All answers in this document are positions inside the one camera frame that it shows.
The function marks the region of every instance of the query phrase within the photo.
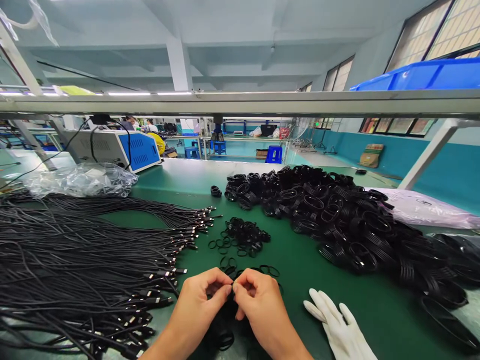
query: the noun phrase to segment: cardboard box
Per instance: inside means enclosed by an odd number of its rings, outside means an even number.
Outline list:
[[[359,165],[367,168],[378,168],[380,154],[384,149],[383,144],[368,144],[360,156]]]
[[[256,158],[257,159],[266,159],[268,153],[269,153],[268,149],[257,149],[256,150]]]
[[[179,155],[177,154],[176,151],[172,151],[172,152],[169,152],[168,154],[163,154],[163,157],[167,157],[167,158],[178,158]]]

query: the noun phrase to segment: factory floor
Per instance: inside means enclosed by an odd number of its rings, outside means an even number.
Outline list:
[[[176,148],[179,158],[185,158],[185,141],[186,146],[192,146],[192,140],[167,140],[168,146]],[[235,161],[245,163],[264,163],[265,159],[257,159],[255,157],[257,149],[268,149],[270,145],[280,145],[280,142],[272,141],[227,141],[226,156],[211,153],[209,160],[211,161]],[[331,166],[331,167],[350,167],[349,164],[336,155],[323,154],[322,152],[301,151],[300,148],[291,146],[287,152],[285,164],[289,165],[310,165],[310,166]]]

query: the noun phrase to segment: yellow object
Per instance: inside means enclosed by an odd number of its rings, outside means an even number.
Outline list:
[[[163,141],[156,133],[149,132],[147,135],[155,140],[156,147],[158,148],[158,155],[162,155],[165,151],[165,141]]]
[[[59,86],[59,88],[66,94],[72,95],[72,96],[79,96],[79,95],[95,95],[94,92],[91,92],[90,90],[74,86],[74,85],[66,85],[66,86]]]

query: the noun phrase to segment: white glove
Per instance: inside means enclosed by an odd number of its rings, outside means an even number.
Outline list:
[[[322,322],[336,360],[377,360],[345,304],[339,305],[340,313],[332,299],[323,291],[317,292],[311,288],[309,294],[315,305],[304,301],[303,306]]]

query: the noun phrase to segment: metal shelf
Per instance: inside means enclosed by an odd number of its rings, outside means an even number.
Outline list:
[[[151,96],[23,96],[0,113],[282,117],[402,117],[478,120],[480,89],[342,92],[194,93]]]

